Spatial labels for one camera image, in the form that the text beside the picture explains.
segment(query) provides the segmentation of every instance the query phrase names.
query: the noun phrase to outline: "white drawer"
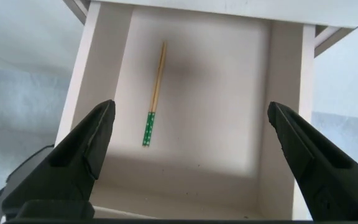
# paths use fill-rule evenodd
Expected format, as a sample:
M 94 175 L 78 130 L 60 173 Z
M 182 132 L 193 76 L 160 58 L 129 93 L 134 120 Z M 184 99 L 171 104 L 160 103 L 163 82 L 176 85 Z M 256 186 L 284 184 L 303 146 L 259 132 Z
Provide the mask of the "white drawer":
M 163 40 L 165 69 L 144 148 Z M 95 105 L 116 102 L 91 197 L 100 217 L 302 218 L 266 109 L 274 100 L 310 118 L 313 56 L 314 26 L 92 2 L 57 142 Z

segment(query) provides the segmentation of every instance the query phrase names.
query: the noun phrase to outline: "white wall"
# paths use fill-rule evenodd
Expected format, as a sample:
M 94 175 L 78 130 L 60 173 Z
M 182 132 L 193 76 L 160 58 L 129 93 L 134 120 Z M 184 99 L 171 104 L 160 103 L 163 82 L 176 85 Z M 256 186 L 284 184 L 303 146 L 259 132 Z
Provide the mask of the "white wall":
M 306 219 L 307 207 L 269 123 L 267 108 L 276 101 L 310 121 L 313 55 L 314 26 L 272 23 L 258 201 L 262 215 L 274 220 Z
M 358 29 L 314 60 L 313 111 L 358 118 Z
M 0 0 L 0 68 L 69 76 L 82 30 L 61 0 Z

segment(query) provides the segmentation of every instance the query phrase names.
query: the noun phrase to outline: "chopstick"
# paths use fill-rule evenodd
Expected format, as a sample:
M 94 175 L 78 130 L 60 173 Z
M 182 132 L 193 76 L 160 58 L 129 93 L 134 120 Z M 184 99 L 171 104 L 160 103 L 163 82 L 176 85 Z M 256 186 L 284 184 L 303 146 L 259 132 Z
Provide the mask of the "chopstick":
M 165 65 L 166 51 L 167 51 L 167 42 L 164 41 L 162 43 L 160 63 L 158 65 L 157 77 L 156 77 L 155 83 L 154 83 L 154 89 L 153 89 L 152 99 L 150 101 L 149 113 L 147 115 L 146 128 L 145 128 L 144 137 L 143 137 L 143 144 L 142 144 L 143 147 L 149 147 L 150 146 L 150 141 L 151 141 L 151 138 L 152 138 L 152 131 L 153 131 L 153 125 L 154 125 L 154 119 L 155 119 L 155 112 L 157 110 L 157 103 L 158 103 L 158 97 L 159 97 L 159 94 L 160 94 L 162 73 L 163 73 L 163 69 L 164 69 L 164 65 Z

